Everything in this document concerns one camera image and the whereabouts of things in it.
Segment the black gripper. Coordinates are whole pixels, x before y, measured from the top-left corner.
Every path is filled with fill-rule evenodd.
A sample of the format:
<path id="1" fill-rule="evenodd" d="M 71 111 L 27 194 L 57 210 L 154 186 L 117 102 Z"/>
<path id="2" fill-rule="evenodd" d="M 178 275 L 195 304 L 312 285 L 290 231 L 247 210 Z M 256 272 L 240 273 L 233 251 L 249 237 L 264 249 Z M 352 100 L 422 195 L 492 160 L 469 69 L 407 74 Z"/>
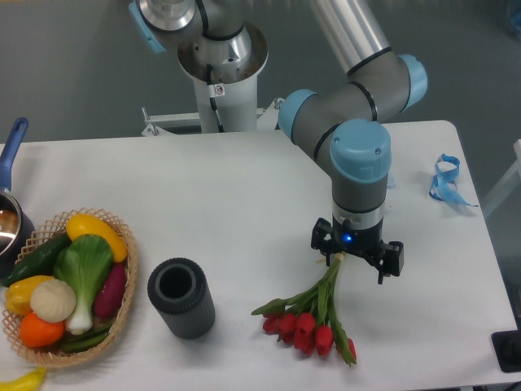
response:
<path id="1" fill-rule="evenodd" d="M 313 229 L 311 248 L 318 250 L 331 265 L 331 255 L 348 253 L 362 258 L 370 258 L 369 263 L 378 271 L 378 284 L 386 277 L 401 275 L 404 265 L 404 244 L 400 241 L 382 241 L 383 220 L 364 230 L 333 221 L 332 225 L 320 217 Z"/>

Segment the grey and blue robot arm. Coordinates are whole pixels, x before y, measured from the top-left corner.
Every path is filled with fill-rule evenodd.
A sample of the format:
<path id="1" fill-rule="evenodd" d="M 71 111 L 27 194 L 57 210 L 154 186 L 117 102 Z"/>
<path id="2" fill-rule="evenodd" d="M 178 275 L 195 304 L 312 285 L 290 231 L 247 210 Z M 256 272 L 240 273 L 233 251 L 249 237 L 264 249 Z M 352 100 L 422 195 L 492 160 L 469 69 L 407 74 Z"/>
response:
<path id="1" fill-rule="evenodd" d="M 311 245 L 330 257 L 365 259 L 380 278 L 398 276 L 403 245 L 382 239 L 391 139 L 383 121 L 427 91 L 423 65 L 397 55 L 364 1 L 311 4 L 347 76 L 335 93 L 289 94 L 278 126 L 332 181 L 332 219 L 319 219 Z M 204 133 L 254 130 L 257 77 L 268 59 L 263 33 L 239 1 L 133 1 L 131 16 L 154 51 L 177 53 L 194 83 Z"/>

